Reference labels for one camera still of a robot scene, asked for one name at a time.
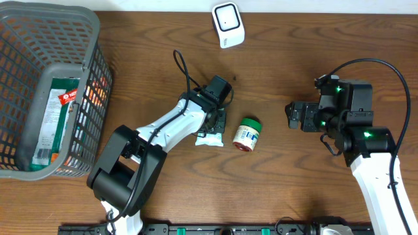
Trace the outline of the light blue tissue pack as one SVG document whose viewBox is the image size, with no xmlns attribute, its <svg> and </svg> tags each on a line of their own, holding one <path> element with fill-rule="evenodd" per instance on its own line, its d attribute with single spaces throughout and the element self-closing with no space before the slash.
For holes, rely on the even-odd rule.
<svg viewBox="0 0 418 235">
<path fill-rule="evenodd" d="M 223 147 L 224 143 L 222 141 L 221 133 L 199 133 L 195 142 L 196 146 L 207 145 L 207 146 L 217 146 Z"/>
</svg>

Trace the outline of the green lid white jar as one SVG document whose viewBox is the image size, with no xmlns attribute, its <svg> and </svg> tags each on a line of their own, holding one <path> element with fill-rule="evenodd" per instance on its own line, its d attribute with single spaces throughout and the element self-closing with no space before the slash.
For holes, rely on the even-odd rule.
<svg viewBox="0 0 418 235">
<path fill-rule="evenodd" d="M 233 139 L 233 145 L 241 151 L 251 152 L 259 139 L 263 126 L 251 118 L 243 118 Z"/>
</svg>

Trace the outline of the red Nescafe stick sachet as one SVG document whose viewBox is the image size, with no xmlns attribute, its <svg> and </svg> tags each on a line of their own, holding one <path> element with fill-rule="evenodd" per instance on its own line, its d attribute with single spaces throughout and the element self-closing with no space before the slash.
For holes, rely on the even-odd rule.
<svg viewBox="0 0 418 235">
<path fill-rule="evenodd" d="M 61 103 L 62 106 L 70 103 L 71 101 L 74 101 L 76 98 L 76 94 L 77 94 L 77 89 L 74 89 L 72 91 L 68 91 L 62 95 L 58 96 L 58 99 Z"/>
</svg>

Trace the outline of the green 3M package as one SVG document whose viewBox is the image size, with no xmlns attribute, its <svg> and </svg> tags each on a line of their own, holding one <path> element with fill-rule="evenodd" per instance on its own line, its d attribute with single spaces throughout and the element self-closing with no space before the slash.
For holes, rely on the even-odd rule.
<svg viewBox="0 0 418 235">
<path fill-rule="evenodd" d="M 78 89 L 78 85 L 79 78 L 52 79 L 40 127 L 39 139 L 29 165 L 30 171 L 42 170 L 58 158 L 62 149 L 69 114 L 72 110 L 72 103 L 75 101 L 62 106 L 58 96 Z"/>
</svg>

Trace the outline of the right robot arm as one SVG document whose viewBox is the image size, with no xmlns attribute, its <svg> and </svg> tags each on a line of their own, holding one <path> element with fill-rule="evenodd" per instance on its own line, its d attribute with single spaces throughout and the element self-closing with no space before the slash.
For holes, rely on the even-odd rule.
<svg viewBox="0 0 418 235">
<path fill-rule="evenodd" d="M 285 107 L 288 126 L 334 140 L 327 149 L 343 155 L 361 188 L 375 234 L 417 233 L 400 161 L 393 157 L 390 130 L 373 125 L 372 85 L 359 80 L 317 84 L 319 102 L 293 101 Z"/>
</svg>

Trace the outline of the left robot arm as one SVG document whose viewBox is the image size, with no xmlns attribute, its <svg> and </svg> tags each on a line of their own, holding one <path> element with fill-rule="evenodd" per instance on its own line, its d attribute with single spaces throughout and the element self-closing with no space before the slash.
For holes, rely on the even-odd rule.
<svg viewBox="0 0 418 235">
<path fill-rule="evenodd" d="M 172 110 L 143 127 L 119 126 L 87 178 L 106 212 L 97 234 L 139 234 L 141 210 L 150 198 L 169 151 L 184 138 L 211 133 L 224 118 L 226 95 L 193 91 Z"/>
</svg>

